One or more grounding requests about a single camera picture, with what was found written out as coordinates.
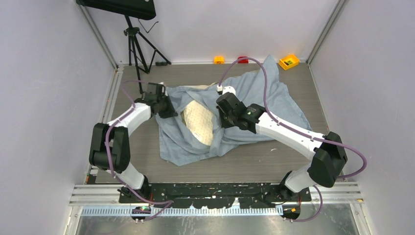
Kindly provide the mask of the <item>cream pillow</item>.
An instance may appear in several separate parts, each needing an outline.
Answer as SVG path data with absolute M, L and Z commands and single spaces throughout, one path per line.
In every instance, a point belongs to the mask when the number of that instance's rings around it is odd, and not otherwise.
M 182 122 L 191 134 L 202 144 L 211 146 L 213 141 L 214 113 L 208 108 L 206 94 L 201 92 L 208 85 L 183 86 L 196 92 L 196 99 L 192 99 L 181 111 Z

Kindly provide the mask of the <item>blue pillowcase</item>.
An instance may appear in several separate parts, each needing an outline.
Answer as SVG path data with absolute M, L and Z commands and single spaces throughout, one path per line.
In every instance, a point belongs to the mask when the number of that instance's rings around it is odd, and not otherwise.
M 238 106 L 260 106 L 287 122 L 306 130 L 312 129 L 305 114 L 290 96 L 288 87 L 280 81 L 278 66 L 272 56 L 265 59 L 259 71 L 229 77 L 222 82 L 222 86 L 235 89 Z M 160 157 L 163 160 L 183 166 L 223 156 L 243 144 L 271 140 L 268 136 L 241 130 L 237 126 L 223 128 L 221 110 L 216 102 L 220 95 L 215 85 L 204 89 L 190 86 L 167 87 L 166 91 L 178 115 L 170 118 L 156 116 Z M 191 121 L 201 121 L 203 124 L 211 121 L 213 139 L 210 144 L 200 142 L 201 135 L 194 135 L 182 117 L 185 108 L 193 101 L 208 110 L 207 114 L 192 117 Z

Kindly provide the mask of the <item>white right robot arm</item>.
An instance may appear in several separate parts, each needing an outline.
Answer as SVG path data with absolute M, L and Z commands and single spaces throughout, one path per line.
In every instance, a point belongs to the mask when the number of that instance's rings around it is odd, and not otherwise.
M 302 154 L 310 163 L 289 171 L 277 186 L 281 200 L 292 201 L 305 188 L 320 185 L 331 188 L 347 163 L 341 138 L 334 132 L 327 135 L 303 129 L 280 119 L 257 104 L 245 106 L 236 95 L 225 93 L 216 100 L 223 128 L 238 127 L 256 135 L 276 140 Z

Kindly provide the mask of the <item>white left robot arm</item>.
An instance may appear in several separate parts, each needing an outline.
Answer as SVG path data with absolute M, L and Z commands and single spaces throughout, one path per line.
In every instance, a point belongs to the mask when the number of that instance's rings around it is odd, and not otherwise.
M 163 83 L 148 83 L 140 98 L 132 99 L 131 106 L 107 123 L 97 123 L 92 130 L 89 163 L 111 174 L 123 185 L 122 193 L 131 191 L 139 203 L 150 198 L 148 178 L 131 163 L 131 134 L 153 116 L 177 116 Z

